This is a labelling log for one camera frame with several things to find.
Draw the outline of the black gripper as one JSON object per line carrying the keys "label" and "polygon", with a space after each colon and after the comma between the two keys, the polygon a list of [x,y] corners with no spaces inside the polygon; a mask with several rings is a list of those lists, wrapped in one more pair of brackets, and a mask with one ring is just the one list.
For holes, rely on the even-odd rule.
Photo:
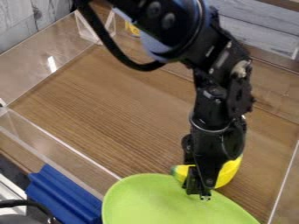
{"label": "black gripper", "polygon": [[210,200],[210,189],[202,183],[216,183],[225,164],[242,154],[246,122],[244,117],[232,119],[218,127],[209,127],[202,120],[189,117],[190,134],[181,138],[182,163],[192,165],[181,188],[200,200]]}

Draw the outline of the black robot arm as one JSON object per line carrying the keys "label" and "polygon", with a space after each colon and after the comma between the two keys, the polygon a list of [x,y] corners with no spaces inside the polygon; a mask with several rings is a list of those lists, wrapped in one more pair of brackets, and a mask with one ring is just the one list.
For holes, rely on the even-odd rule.
{"label": "black robot arm", "polygon": [[220,169],[244,150],[246,121],[254,98],[249,83],[252,60],[245,47],[220,25],[208,0],[108,0],[141,32],[149,55],[192,70],[194,103],[190,132],[181,139],[190,166],[182,188],[210,197]]}

